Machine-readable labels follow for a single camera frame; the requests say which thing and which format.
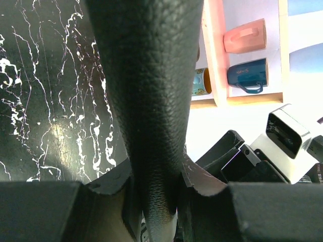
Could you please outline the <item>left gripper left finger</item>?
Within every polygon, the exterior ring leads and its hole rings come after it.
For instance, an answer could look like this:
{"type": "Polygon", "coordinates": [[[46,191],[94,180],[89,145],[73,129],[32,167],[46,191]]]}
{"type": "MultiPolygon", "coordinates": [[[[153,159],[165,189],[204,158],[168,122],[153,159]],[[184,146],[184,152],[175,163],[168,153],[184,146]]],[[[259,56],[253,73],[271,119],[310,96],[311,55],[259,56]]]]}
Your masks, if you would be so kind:
{"type": "Polygon", "coordinates": [[[1,183],[1,241],[140,241],[140,231],[128,160],[86,185],[1,183]]]}

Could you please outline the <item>black zip tool case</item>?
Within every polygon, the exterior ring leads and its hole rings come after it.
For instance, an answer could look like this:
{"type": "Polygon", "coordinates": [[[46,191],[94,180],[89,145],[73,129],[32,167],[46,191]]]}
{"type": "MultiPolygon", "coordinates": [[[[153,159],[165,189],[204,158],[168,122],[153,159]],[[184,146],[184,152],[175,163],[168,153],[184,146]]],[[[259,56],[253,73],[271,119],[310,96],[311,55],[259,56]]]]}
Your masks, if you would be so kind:
{"type": "Polygon", "coordinates": [[[203,1],[87,1],[151,241],[172,241],[203,1]]]}

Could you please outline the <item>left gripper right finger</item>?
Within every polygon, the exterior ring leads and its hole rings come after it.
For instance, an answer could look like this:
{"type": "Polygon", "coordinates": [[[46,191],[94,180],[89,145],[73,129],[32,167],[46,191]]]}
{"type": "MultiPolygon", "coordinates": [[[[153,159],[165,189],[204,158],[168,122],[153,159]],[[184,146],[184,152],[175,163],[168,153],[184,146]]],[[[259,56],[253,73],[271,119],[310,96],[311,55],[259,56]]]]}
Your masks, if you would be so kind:
{"type": "Polygon", "coordinates": [[[225,182],[183,156],[183,241],[322,241],[322,185],[225,182]]]}

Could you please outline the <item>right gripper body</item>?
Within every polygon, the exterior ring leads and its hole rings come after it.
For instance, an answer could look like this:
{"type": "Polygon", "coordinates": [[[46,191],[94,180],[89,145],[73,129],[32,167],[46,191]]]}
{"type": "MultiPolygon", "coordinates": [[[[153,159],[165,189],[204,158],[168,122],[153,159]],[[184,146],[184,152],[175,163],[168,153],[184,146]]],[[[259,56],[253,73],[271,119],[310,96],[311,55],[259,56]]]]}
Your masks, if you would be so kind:
{"type": "Polygon", "coordinates": [[[254,151],[248,145],[241,146],[239,152],[221,169],[221,178],[225,182],[290,183],[262,151],[254,151]]]}

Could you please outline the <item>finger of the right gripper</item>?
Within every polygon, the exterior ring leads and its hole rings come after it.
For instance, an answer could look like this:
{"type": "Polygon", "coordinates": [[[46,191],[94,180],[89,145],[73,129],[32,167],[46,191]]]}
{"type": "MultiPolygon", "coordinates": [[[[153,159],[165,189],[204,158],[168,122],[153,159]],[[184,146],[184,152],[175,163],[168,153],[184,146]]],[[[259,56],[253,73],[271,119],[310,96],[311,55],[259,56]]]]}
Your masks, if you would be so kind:
{"type": "Polygon", "coordinates": [[[227,131],[196,164],[213,176],[217,176],[221,169],[239,153],[245,140],[234,130],[227,131]]]}

